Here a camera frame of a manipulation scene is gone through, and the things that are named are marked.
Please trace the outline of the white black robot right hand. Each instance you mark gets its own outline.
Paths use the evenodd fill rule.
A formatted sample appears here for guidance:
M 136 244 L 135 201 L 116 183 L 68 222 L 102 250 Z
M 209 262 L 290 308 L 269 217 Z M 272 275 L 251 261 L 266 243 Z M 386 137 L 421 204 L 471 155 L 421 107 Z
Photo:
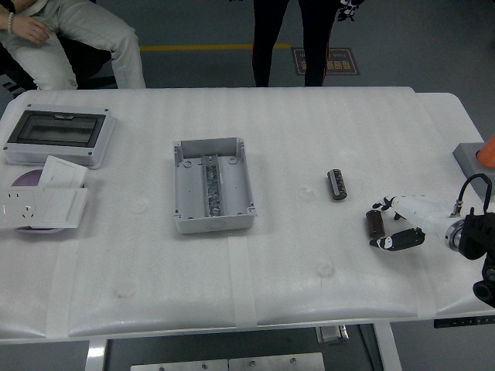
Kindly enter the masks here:
M 407 220 L 413 228 L 382 238 L 372 238 L 369 244 L 386 251 L 399 251 L 416 247 L 425 241 L 425 236 L 437 236 L 450 250 L 459 252 L 464 219 L 460 216 L 463 202 L 457 200 L 450 212 L 441 203 L 426 196 L 395 196 L 383 198 L 373 204 L 374 209 L 393 209 L 394 218 Z

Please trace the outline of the seated person's hand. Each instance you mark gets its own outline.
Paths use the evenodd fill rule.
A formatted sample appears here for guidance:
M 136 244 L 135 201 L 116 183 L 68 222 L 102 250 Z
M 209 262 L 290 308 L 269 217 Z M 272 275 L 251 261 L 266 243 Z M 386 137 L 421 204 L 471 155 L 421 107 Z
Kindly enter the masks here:
M 10 29 L 13 35 L 35 44 L 45 43 L 53 33 L 52 29 L 44 22 L 22 15 L 12 17 Z

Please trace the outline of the standing person's left gloved hand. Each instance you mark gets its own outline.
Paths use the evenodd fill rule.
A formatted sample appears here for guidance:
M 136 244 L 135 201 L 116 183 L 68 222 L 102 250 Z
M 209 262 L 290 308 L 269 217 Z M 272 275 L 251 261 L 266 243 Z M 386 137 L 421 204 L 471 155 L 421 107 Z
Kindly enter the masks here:
M 365 0 L 339 0 L 338 14 L 336 20 L 344 22 L 346 20 L 354 21 L 356 11 Z

